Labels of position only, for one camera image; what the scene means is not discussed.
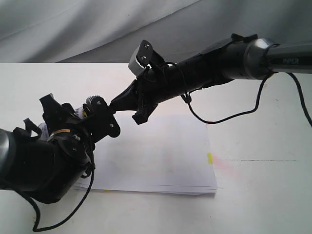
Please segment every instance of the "paper stack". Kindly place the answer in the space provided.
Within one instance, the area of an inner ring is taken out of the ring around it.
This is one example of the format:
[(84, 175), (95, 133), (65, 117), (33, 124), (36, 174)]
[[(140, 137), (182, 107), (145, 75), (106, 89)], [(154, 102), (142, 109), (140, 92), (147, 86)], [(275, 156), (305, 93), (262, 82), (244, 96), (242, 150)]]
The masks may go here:
[[(205, 124), (188, 115), (151, 116), (137, 125), (116, 115), (121, 133), (96, 144), (93, 191), (123, 190), (199, 195), (217, 185)], [(90, 178), (79, 179), (86, 189)]]

